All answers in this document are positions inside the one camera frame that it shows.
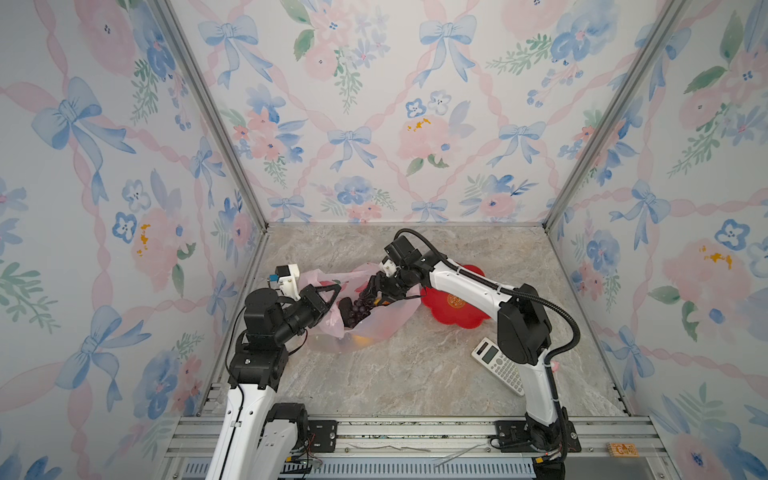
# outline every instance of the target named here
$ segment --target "blue bow pattern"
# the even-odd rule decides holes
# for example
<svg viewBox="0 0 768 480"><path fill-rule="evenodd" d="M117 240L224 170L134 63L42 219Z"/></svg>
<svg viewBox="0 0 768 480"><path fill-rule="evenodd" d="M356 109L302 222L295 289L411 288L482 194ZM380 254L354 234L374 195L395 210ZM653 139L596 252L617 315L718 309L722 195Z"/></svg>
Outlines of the blue bow pattern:
<svg viewBox="0 0 768 480"><path fill-rule="evenodd" d="M632 332L627 328L626 325L619 329L619 338L621 339L621 342L626 345L620 349L614 350L610 345L602 340L600 343L603 345L603 349L606 352L613 353L614 356L619 360L626 359L630 353L632 354L632 357L627 360L627 366L624 367L624 377L621 380L621 384L624 387L624 390L630 388L637 391L634 386L634 369L637 368L637 374L641 378L647 378L653 375L654 372L656 372L656 369L648 357L643 355L643 353L640 351L640 347L635 345L634 335L632 335Z"/></svg>
<svg viewBox="0 0 768 480"><path fill-rule="evenodd" d="M422 41L422 45L430 45L438 42L437 49L435 50L435 60L432 63L432 68L424 70L422 73L416 75L413 79L414 84L419 84L420 88L424 87L424 82L427 77L434 70L442 67L445 63L445 39L451 40L448 42L448 51L451 53L451 59L453 60L453 67L458 72L458 76L463 81L467 81L467 68L475 66L473 61L470 61L461 52L458 51L455 41L464 45L472 43L472 39L475 37L475 29L478 26L477 19L474 15L466 15L461 17L456 23L442 24L435 20L424 22L419 27L419 38Z"/></svg>
<svg viewBox="0 0 768 480"><path fill-rule="evenodd" d="M216 309L219 309L221 310L221 319L225 323L227 321L227 304L224 302L224 299L235 295L237 295L235 283L232 282L227 286L227 278L224 276L223 272L219 271L219 273L216 274L214 294L208 299L208 305L205 309L208 312L208 315L215 314Z"/></svg>
<svg viewBox="0 0 768 480"><path fill-rule="evenodd" d="M69 142L69 131L72 130L75 140L78 141L85 153L93 162L96 171L91 180L91 196L94 205L98 205L98 199L109 201L104 182L101 181L99 170L104 164L101 149L91 135L85 133L76 124L90 131L96 137L118 150L135 154L136 150L123 143L125 139L124 128L104 128L85 120L88 117L101 115L101 105L98 103L94 92L80 77L73 77L67 87L67 99L62 100L57 108L44 108L35 115L32 121L32 129L43 141L56 150L61 150Z"/></svg>
<svg viewBox="0 0 768 480"><path fill-rule="evenodd" d="M432 215L432 219L435 222L443 223L447 222L448 219L440 212L444 212L445 208L448 206L448 201L446 199L437 200L436 202L413 202L411 204L411 210L414 212L422 212L422 218L419 220L419 222L426 222L429 219L429 216Z"/></svg>
<svg viewBox="0 0 768 480"><path fill-rule="evenodd" d="M645 25L643 28L640 29L640 33L637 34L637 38L634 41L634 46L638 48L643 48L645 46L645 43L648 41L648 37L650 36L650 31L653 29L654 24ZM670 60L674 60L677 58L677 56L680 54L681 51L683 51L683 48L685 48L685 45L688 44L688 40L690 39L690 28L681 28L680 30L674 32L672 36L670 37L667 44L664 46L664 51L667 53L667 57ZM656 64L654 65L654 71L650 74L650 85L648 88L648 100L653 100L654 93L656 92L656 87L665 87L667 86L667 82L664 80L664 70L663 67L663 58L660 56L658 60L656 60Z"/></svg>
<svg viewBox="0 0 768 480"><path fill-rule="evenodd" d="M296 215L301 220L309 223L312 215L305 214L300 208L304 207L304 197L301 195L293 195L291 198L277 198L270 197L266 200L270 206L275 208L283 208L283 218L280 218L279 222L284 222L287 218L290 218L291 214Z"/></svg>
<svg viewBox="0 0 768 480"><path fill-rule="evenodd" d="M211 189L214 186L214 179L211 178L211 172L215 173L219 177L226 177L227 175L221 170L222 162L212 164L208 159L214 155L214 151L210 149L208 139L200 137L200 150L197 151L197 155L190 159L190 172L195 178L200 178L200 173L205 177L208 182L208 208L214 205L214 194Z"/></svg>
<svg viewBox="0 0 768 480"><path fill-rule="evenodd" d="M518 143L520 144L520 150L522 151L525 160L528 163L532 163L533 160L531 159L531 155L537 155L539 152L531 145L528 145L528 139L538 140L544 134L544 129L546 127L547 124L543 121L537 121L530 127L518 127L517 125L505 125L504 127L501 127L498 130L498 137L502 140L509 140L511 138L511 141L509 142L507 151L504 152L503 155L493 157L488 161L487 165L495 167L502 158L512 155L518 149Z"/></svg>
<svg viewBox="0 0 768 480"><path fill-rule="evenodd" d="M565 211L563 212L563 216L560 217L560 220L558 221L558 241L565 237L565 224L570 223L571 220L573 220L575 215L573 207L567 207Z"/></svg>
<svg viewBox="0 0 768 480"><path fill-rule="evenodd" d="M651 221L659 223L670 214L672 207L668 201L656 198L656 195L653 195L650 192L650 186L643 180L635 182L634 187L632 187L632 197L639 200L639 202L632 207L632 210L629 210L625 214L616 211L609 213L611 215L611 221L618 220L622 217L627 220L634 220L640 215L640 220L637 222L637 228L634 231L634 249L637 250L637 246L640 244L641 240L648 245L648 232L646 226L648 214L650 214Z"/></svg>
<svg viewBox="0 0 768 480"><path fill-rule="evenodd" d="M245 42L250 45L259 44L259 35L256 31L256 24L253 23L251 17L241 15L237 17L237 20L234 22L222 25L212 21L202 22L197 26L197 29L200 30L200 35L203 36L203 40L212 47L220 44L222 41L224 42L224 51L227 53L230 69L219 75L217 81L218 85L223 84L226 88L230 87L230 76L232 75L232 72L240 68L240 56L237 54L238 51L245 57L254 70L268 81L272 81L270 74L266 72L268 68L272 67L272 64L252 54L240 43Z"/></svg>
<svg viewBox="0 0 768 480"><path fill-rule="evenodd" d="M107 390L107 411L112 411L112 405L116 400L122 400L118 390L118 384L114 377L118 374L120 363L118 358L111 353L96 353L97 349L116 349L122 346L136 345L148 339L151 333L141 333L144 321L141 320L134 328L117 338L108 337L120 326L123 319L111 306L100 306L94 312L91 320L91 335L85 337L80 350L73 353L56 378L56 385L63 389L74 390L80 386L88 374L91 361L98 368L104 370L111 378L112 383Z"/></svg>
<svg viewBox="0 0 768 480"><path fill-rule="evenodd" d="M368 153L360 146L360 144L367 145L371 143L370 128L360 127L355 131L346 132L341 130L331 130L328 132L328 141L333 145L344 144L344 157L339 161L333 162L333 165L331 165L332 170L339 171L341 165L352 158L353 147L362 161L373 168L373 162L371 160L376 158L376 155Z"/></svg>

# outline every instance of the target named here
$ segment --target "orange label sticker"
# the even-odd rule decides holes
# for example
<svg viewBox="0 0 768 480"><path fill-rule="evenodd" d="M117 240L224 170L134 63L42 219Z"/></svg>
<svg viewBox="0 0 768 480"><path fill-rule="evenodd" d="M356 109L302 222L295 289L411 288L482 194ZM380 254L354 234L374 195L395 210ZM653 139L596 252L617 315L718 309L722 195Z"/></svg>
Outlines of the orange label sticker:
<svg viewBox="0 0 768 480"><path fill-rule="evenodd" d="M457 296L448 295L448 305L452 306L453 308L462 308L467 303L458 298Z"/></svg>
<svg viewBox="0 0 768 480"><path fill-rule="evenodd" d="M634 443L609 443L608 453L612 457L637 458L640 456Z"/></svg>

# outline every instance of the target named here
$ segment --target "black mounting bracket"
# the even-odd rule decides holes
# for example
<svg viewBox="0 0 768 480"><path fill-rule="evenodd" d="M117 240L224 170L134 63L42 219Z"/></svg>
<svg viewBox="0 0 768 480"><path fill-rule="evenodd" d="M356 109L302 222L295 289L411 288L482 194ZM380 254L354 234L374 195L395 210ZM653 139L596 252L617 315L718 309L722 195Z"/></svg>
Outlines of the black mounting bracket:
<svg viewBox="0 0 768 480"><path fill-rule="evenodd" d="M497 420L494 422L496 427L496 438L498 446L504 453L511 452L533 452L531 447L531 431L528 428L528 422L525 420ZM568 420L565 423L565 435L568 435L568 453L581 452L581 443L576 434L576 428L573 422Z"/></svg>
<svg viewBox="0 0 768 480"><path fill-rule="evenodd" d="M336 450L336 420L310 420L310 451L333 453Z"/></svg>

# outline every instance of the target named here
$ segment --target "floral wallpaper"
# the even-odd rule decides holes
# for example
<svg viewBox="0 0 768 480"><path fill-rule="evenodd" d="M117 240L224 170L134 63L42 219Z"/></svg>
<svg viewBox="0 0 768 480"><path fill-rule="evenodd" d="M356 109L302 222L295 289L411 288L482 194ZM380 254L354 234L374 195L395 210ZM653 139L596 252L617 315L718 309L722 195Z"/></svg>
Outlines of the floral wallpaper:
<svg viewBox="0 0 768 480"><path fill-rule="evenodd" d="M767 15L693 0L550 230L686 480L768 478Z"/></svg>
<svg viewBox="0 0 768 480"><path fill-rule="evenodd" d="M0 38L0 478L150 478L257 228L143 2L8 3Z"/></svg>
<svg viewBox="0 0 768 480"><path fill-rule="evenodd" d="M268 221L352 223L543 220L664 5L171 3Z"/></svg>

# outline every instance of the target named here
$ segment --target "metal vent grille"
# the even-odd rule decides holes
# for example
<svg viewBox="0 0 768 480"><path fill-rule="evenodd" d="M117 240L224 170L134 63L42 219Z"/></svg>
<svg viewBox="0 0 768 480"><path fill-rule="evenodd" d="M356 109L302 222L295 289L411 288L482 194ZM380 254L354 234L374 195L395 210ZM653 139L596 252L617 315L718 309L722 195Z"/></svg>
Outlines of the metal vent grille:
<svg viewBox="0 0 768 480"><path fill-rule="evenodd" d="M536 478L529 458L457 458L436 465L439 458L324 458L307 478ZM285 464L281 478L301 465Z"/></svg>
<svg viewBox="0 0 768 480"><path fill-rule="evenodd" d="M181 480L197 480L205 478L210 467L211 458L190 458L184 466Z"/></svg>

